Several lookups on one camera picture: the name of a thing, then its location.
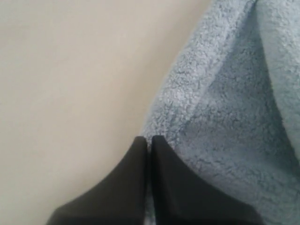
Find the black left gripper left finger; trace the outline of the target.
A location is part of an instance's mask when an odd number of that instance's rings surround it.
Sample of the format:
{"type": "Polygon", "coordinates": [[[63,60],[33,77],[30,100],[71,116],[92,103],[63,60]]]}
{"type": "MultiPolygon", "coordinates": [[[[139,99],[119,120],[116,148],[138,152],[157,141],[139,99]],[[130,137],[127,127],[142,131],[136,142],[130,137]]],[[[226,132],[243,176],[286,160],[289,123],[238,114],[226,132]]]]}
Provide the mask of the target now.
{"type": "Polygon", "coordinates": [[[145,219],[147,142],[134,139],[118,165],[95,187],[60,206],[49,225],[142,225],[145,219]]]}

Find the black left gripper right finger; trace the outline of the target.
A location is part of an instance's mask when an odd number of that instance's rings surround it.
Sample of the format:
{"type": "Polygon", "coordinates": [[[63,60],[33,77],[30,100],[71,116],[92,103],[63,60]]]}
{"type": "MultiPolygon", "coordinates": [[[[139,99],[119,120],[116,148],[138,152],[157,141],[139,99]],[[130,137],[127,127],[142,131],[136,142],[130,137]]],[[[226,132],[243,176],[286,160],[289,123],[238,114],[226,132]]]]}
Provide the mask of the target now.
{"type": "Polygon", "coordinates": [[[199,178],[163,136],[152,138],[151,187],[158,225],[262,225],[256,210],[199,178]]]}

